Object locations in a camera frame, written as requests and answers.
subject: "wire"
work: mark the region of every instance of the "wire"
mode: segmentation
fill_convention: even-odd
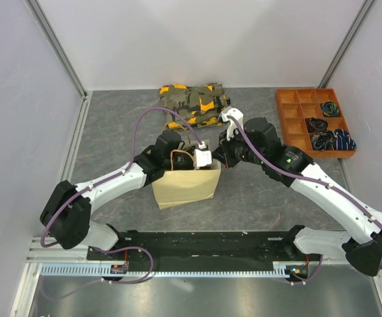
[[[173,170],[173,153],[183,153],[183,154],[187,154],[191,159],[192,159],[192,162],[195,164],[196,161],[194,160],[194,157],[192,157],[192,155],[186,151],[183,151],[183,150],[172,150],[171,151],[171,170]]]
[[[167,127],[167,125],[170,124],[170,122],[167,122],[164,124],[164,126],[162,127],[162,132],[165,130],[165,127]],[[182,130],[184,130],[185,134],[186,134],[186,137],[188,139],[188,144],[191,144],[191,138],[190,138],[190,134],[188,133],[188,130],[185,129],[182,125],[178,124],[178,127],[180,127]]]
[[[321,254],[321,258],[319,259],[319,264],[317,264],[317,267],[315,268],[313,274],[311,274],[310,276],[308,276],[304,281],[300,281],[300,282],[289,282],[289,281],[283,281],[281,279],[278,279],[277,281],[281,282],[281,283],[287,283],[287,284],[290,284],[291,286],[294,286],[294,285],[306,285],[308,281],[312,280],[316,274],[319,272],[319,269],[321,268],[322,266],[322,262],[323,262],[323,255]]]
[[[309,263],[310,263],[310,258],[309,258],[309,255],[306,254],[305,255],[305,265],[303,266],[303,269],[305,269],[306,267],[309,266]]]
[[[336,186],[330,187],[328,183],[323,182],[322,180],[316,180],[315,178],[311,177],[305,177],[298,174],[292,174],[290,172],[287,172],[285,170],[282,170],[276,166],[274,166],[271,162],[269,162],[263,155],[260,154],[260,152],[257,151],[255,146],[251,143],[250,139],[245,134],[243,128],[241,127],[240,123],[235,119],[233,116],[228,116],[228,119],[235,122],[235,125],[237,126],[237,129],[239,133],[243,136],[245,143],[250,147],[250,149],[254,152],[254,154],[269,168],[274,170],[275,172],[282,174],[284,176],[295,178],[297,180],[305,180],[307,182],[312,182],[316,184],[320,184],[322,186],[325,186],[326,188],[329,188],[338,194],[344,196],[348,201],[350,201],[353,205],[355,205],[367,218],[369,218],[375,225],[377,225],[382,230],[382,224],[365,208],[363,207],[357,200],[355,200],[351,195],[347,194],[345,191],[341,190],[340,188],[337,188]]]
[[[56,244],[58,244],[59,242],[55,241],[55,242],[52,242],[52,243],[49,243],[49,244],[46,244],[46,236],[47,234],[49,233],[50,231],[50,228],[52,227],[52,225],[54,224],[54,222],[56,221],[56,219],[59,217],[59,215],[63,212],[63,210],[65,210],[65,208],[72,202],[72,201],[75,201],[79,196],[81,196],[83,193],[87,192],[87,191],[91,191],[93,190],[93,188],[96,188],[96,187],[99,187],[101,184],[104,184],[106,182],[109,182],[110,180],[113,180],[114,178],[117,178],[121,175],[123,175],[124,173],[126,173],[132,166],[132,164],[134,163],[134,156],[135,156],[135,136],[137,134],[137,128],[138,128],[138,124],[140,123],[140,121],[142,120],[142,118],[148,114],[149,112],[152,112],[152,111],[165,111],[165,112],[168,112],[170,114],[173,114],[174,116],[176,116],[178,119],[180,119],[181,121],[184,122],[185,126],[190,130],[191,134],[196,138],[198,144],[202,145],[203,142],[202,140],[198,137],[197,133],[194,131],[194,129],[191,127],[191,125],[182,117],[180,116],[179,114],[177,114],[175,111],[171,110],[171,109],[167,109],[167,108],[162,108],[162,107],[155,107],[155,108],[151,108],[151,109],[148,109],[146,111],[144,111],[144,113],[142,113],[142,115],[140,115],[140,117],[138,117],[138,120],[136,121],[135,125],[134,125],[134,131],[132,132],[132,150],[131,150],[131,159],[127,165],[127,167],[119,172],[119,173],[116,173],[116,174],[113,174],[111,176],[108,176],[107,178],[104,178],[102,180],[100,180],[99,182],[96,182],[95,184],[93,184],[93,187],[92,188],[84,188],[82,190],[80,190],[79,192],[77,192],[76,194],[74,194],[73,196],[71,196],[70,198],[68,198],[67,201],[65,201],[65,203],[63,203],[59,209],[54,213],[53,217],[49,220],[49,222],[47,223],[46,227],[44,228],[43,230],[43,233],[41,235],[41,239],[40,239],[40,244],[41,244],[41,247],[43,248],[49,248],[51,246],[55,246]]]
[[[307,268],[307,277],[306,277],[306,278],[303,278],[303,277],[298,276],[298,275],[296,274],[295,271],[292,271],[291,274],[294,275],[296,278],[302,280],[302,281],[306,281],[307,278],[310,276],[310,266],[309,266],[309,262],[306,262],[305,265],[304,265],[304,267],[303,267],[303,269],[306,269],[306,268]]]
[[[106,281],[103,278],[95,279],[95,280],[89,281],[88,283],[85,283],[84,285],[81,285],[77,289],[74,289],[73,291],[71,291],[71,292],[69,292],[67,294],[64,294],[62,296],[57,296],[57,297],[54,297],[54,296],[51,296],[51,295],[47,295],[44,292],[44,290],[43,290],[43,282],[41,282],[41,284],[40,284],[40,293],[41,293],[41,295],[45,299],[48,299],[48,300],[51,300],[51,301],[61,300],[61,299],[65,299],[66,297],[69,297],[69,296],[79,292],[80,290],[84,289],[85,287],[97,284],[99,282],[106,282],[106,283],[109,283],[109,284],[138,284],[138,283],[144,282],[151,275],[151,273],[153,273],[154,259],[151,256],[150,252],[148,252],[144,248],[141,248],[139,246],[127,246],[125,248],[120,248],[120,249],[112,250],[112,251],[104,251],[104,250],[101,250],[100,248],[94,248],[94,249],[99,251],[99,252],[102,252],[104,254],[113,254],[113,253],[118,253],[118,252],[125,252],[126,253],[128,250],[139,250],[139,251],[142,251],[145,254],[147,254],[149,259],[150,259],[150,268],[149,268],[148,272],[143,277],[140,277],[139,279],[134,279],[133,281]]]
[[[151,275],[151,273],[153,273],[153,268],[154,268],[153,256],[151,256],[150,252],[148,252],[144,248],[141,248],[139,246],[127,246],[125,248],[120,248],[120,249],[111,250],[111,251],[104,251],[104,250],[101,250],[100,248],[95,248],[95,247],[93,247],[93,249],[95,249],[95,250],[97,250],[103,254],[113,254],[113,253],[123,252],[123,251],[127,251],[127,250],[139,250],[139,251],[142,251],[148,255],[148,257],[150,259],[150,268],[145,275],[143,275],[139,279],[134,279],[133,281],[111,281],[111,284],[138,284],[138,283],[144,282]]]

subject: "gray floor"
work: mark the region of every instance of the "gray floor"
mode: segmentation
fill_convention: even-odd
[[[51,296],[96,277],[41,277]],[[347,267],[324,266],[306,286],[272,279],[164,278],[139,285],[87,287],[59,302],[37,293],[30,317],[381,317],[372,279]]]
[[[267,117],[282,136],[275,105],[276,88],[230,88],[232,106],[245,120]],[[115,170],[130,159],[132,129],[138,116],[159,105],[157,90],[117,90],[93,93],[73,170],[74,183],[91,180]],[[154,144],[164,114],[152,112],[137,132],[137,151]],[[199,129],[212,145],[224,127]],[[344,184],[336,159],[317,161],[330,177]],[[302,195],[269,179],[259,166],[240,163],[223,169],[213,199],[160,210],[151,186],[107,203],[93,215],[118,230],[288,230],[293,225],[313,229],[340,229],[340,225]]]

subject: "gray marble surface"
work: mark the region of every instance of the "gray marble surface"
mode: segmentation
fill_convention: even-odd
[[[276,88],[229,88],[226,93],[231,105],[243,112],[245,120],[264,116],[281,135],[275,91]],[[158,90],[94,92],[72,182],[92,180],[128,162],[136,119],[144,110],[158,105]],[[162,113],[151,112],[143,118],[137,131],[137,152],[154,144],[163,124]],[[223,129],[209,127],[199,129],[198,133],[216,145]],[[336,159],[317,162],[330,177],[345,186]],[[151,186],[147,186],[107,203],[92,218],[110,223],[118,230],[140,231],[289,230],[293,225],[341,229],[312,201],[269,179],[260,167],[245,163],[222,170],[213,199],[160,210]]]

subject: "blue cloth item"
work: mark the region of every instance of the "blue cloth item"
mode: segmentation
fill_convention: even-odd
[[[334,138],[335,135],[332,131],[314,134],[314,136],[311,137],[311,144],[313,146],[313,150],[327,150],[333,144]]]
[[[335,150],[347,151],[355,150],[357,148],[356,142],[350,137],[348,131],[345,131],[344,129],[336,129],[334,134],[335,140],[333,147]]]
[[[337,117],[339,116],[339,107],[336,102],[326,101],[321,105],[323,115],[325,117]]]

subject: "orange sorting tray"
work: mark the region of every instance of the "orange sorting tray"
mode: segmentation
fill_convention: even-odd
[[[338,117],[324,117],[321,104],[326,101],[338,104]],[[306,118],[321,118],[328,122],[328,130],[334,131],[341,128],[348,131],[347,124],[342,114],[341,105],[333,89],[278,89],[276,91],[276,106],[282,126],[284,142],[288,145],[298,147],[314,158],[332,157],[346,159],[352,157],[355,150],[336,151],[332,147],[325,151],[314,151],[311,146],[313,134],[307,130]]]

